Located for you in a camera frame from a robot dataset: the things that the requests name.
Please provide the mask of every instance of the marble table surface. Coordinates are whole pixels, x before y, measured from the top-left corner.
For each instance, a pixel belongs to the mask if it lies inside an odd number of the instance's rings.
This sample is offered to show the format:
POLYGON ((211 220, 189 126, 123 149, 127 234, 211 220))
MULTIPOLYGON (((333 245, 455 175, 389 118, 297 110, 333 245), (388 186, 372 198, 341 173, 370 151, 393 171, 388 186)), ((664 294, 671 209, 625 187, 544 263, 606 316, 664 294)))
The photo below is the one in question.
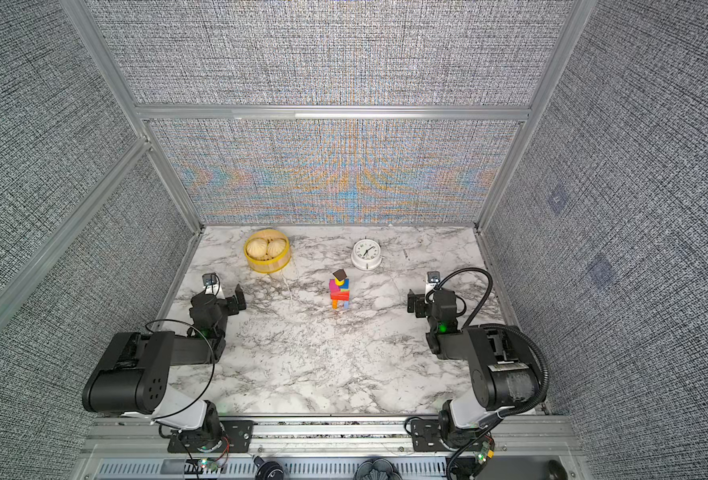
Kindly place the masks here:
MULTIPOLYGON (((229 317, 226 347, 203 397, 219 412, 436 413, 471 388, 467 364, 432 355, 426 319, 406 311, 407 291, 424 291, 427 271, 444 276, 483 266, 470 227, 283 226, 292 260, 269 275, 252 271, 243 254, 257 230, 208 227, 168 315, 190 321, 189 301, 203 289, 203 274, 217 273, 227 296, 242 285, 247 310, 229 317), (351 248, 364 237, 377 240, 385 257, 372 272, 351 264, 351 248), (351 279, 348 310, 331 308, 328 283, 339 268, 351 279)), ((485 285, 477 274, 447 283, 469 312, 485 285)), ((474 320, 482 322, 503 323, 494 291, 474 320)), ((211 368, 172 367, 170 384, 196 397, 211 368)))

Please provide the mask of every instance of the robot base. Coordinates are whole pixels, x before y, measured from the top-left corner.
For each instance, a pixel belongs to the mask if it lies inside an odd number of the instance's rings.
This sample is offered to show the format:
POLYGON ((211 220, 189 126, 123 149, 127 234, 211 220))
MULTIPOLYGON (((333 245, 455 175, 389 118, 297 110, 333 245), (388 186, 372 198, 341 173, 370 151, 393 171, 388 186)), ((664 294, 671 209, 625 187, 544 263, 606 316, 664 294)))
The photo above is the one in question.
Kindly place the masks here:
POLYGON ((195 430, 182 430, 170 437, 168 453, 222 453, 229 442, 230 453, 247 453, 253 438, 253 422, 221 422, 212 402, 207 403, 205 421, 195 430))

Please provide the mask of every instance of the aluminum frame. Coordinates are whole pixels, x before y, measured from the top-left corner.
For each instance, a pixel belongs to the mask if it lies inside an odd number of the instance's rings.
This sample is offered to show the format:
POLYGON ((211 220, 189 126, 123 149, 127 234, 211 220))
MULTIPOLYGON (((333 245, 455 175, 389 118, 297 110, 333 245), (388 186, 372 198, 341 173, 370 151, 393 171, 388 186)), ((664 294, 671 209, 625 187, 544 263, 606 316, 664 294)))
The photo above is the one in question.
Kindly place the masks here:
POLYGON ((202 221, 196 212, 194 203, 175 173, 173 165, 167 159, 167 156, 164 155, 161 145, 154 137, 154 132, 150 131, 148 126, 138 116, 138 112, 135 110, 135 96, 130 90, 130 86, 119 65, 114 60, 114 56, 111 54, 104 36, 100 33, 88 6, 83 0, 61 0, 61 6, 71 19, 71 23, 82 39, 82 43, 84 43, 85 48, 90 53, 90 57, 92 57, 109 89, 117 99, 117 103, 135 134, 139 138, 146 137, 151 142, 153 149, 150 157, 154 164, 154 169, 160 176, 167 193, 173 198, 181 216, 186 220, 186 224, 188 224, 192 233, 199 232, 202 227, 202 221))
POLYGON ((217 105, 217 104, 136 104, 142 119, 228 118, 241 120, 300 119, 417 119, 417 120, 516 120, 530 118, 526 106, 335 106, 335 105, 217 105))
POLYGON ((0 332, 26 299, 50 273, 66 249, 82 229, 92 220, 108 197, 117 189, 125 175, 146 153, 150 144, 146 138, 136 139, 125 150, 122 157, 109 168, 87 197, 69 214, 64 222, 53 232, 31 259, 24 265, 15 278, 0 292, 0 332))
POLYGON ((576 0, 575 4, 572 6, 570 15, 567 17, 562 27, 551 57, 546 64, 546 68, 543 70, 535 94, 532 96, 532 114, 517 131, 513 139, 511 150, 505 160, 503 160, 503 164, 493 180, 490 191, 487 193, 487 198, 484 200, 484 205, 482 206, 482 211, 477 221, 478 231, 484 231, 490 225, 492 217, 495 214, 495 209, 501 203, 506 188, 509 182, 511 182, 513 173, 522 160, 522 156, 527 150, 527 145, 530 144, 530 140, 537 129, 543 111, 546 110, 551 95, 562 77, 567 62, 570 60, 570 55, 572 55, 572 51, 578 43, 580 34, 586 26, 586 22, 588 22, 589 15, 594 9, 594 6, 596 6, 596 2, 597 0, 576 0))
MULTIPOLYGON (((221 416, 221 419, 250 419, 255 422, 249 451, 233 456, 448 456, 447 452, 415 452, 411 437, 403 427, 407 417, 307 415, 221 416)), ((582 456, 569 416, 512 416, 495 427, 493 434, 498 445, 496 456, 582 456)), ((80 450, 75 470, 95 458, 186 457, 185 454, 167 453, 167 442, 167 439, 159 437, 157 425, 148 421, 139 418, 96 418, 80 450)), ((194 457, 207 456, 191 453, 194 457)))

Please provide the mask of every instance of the gray textured wall panel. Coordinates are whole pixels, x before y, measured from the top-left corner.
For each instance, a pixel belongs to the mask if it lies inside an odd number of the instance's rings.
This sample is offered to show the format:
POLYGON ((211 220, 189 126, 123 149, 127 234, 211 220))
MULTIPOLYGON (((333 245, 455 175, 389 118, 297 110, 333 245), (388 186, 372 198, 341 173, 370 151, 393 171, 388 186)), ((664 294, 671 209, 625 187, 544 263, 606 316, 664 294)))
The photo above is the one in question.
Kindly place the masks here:
POLYGON ((473 222, 517 123, 154 120, 205 224, 473 222))
POLYGON ((529 104, 570 0, 88 0, 138 100, 529 104))
POLYGON ((0 2, 0 288, 135 135, 58 2, 0 2))
POLYGON ((708 478, 708 2, 602 1, 489 238, 598 478, 708 478))
POLYGON ((140 159, 0 335, 0 448, 17 459, 0 479, 68 476, 94 416, 84 383, 115 332, 155 318, 189 238, 140 159))

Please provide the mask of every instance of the metal rail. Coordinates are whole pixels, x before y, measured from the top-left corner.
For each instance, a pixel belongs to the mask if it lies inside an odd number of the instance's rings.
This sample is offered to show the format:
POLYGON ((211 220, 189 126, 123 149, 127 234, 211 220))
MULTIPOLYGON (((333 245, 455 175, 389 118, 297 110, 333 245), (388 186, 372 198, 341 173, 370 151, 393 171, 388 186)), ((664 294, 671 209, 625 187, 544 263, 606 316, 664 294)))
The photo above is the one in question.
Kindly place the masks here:
POLYGON ((416 119, 416 120, 527 120, 532 110, 526 106, 482 105, 214 105, 214 104, 137 104, 135 112, 143 119, 155 118, 231 118, 242 120, 299 119, 416 119))
MULTIPOLYGON (((406 416, 271 416, 222 417, 255 422, 249 453, 234 456, 282 457, 437 456, 446 452, 413 450, 403 427, 406 416)), ((496 455, 582 455, 569 417, 522 415, 506 418, 493 430, 496 455)), ((206 456, 192 452, 194 456, 206 456)), ((139 418, 98 418, 90 429, 80 457, 175 458, 157 425, 139 418)))

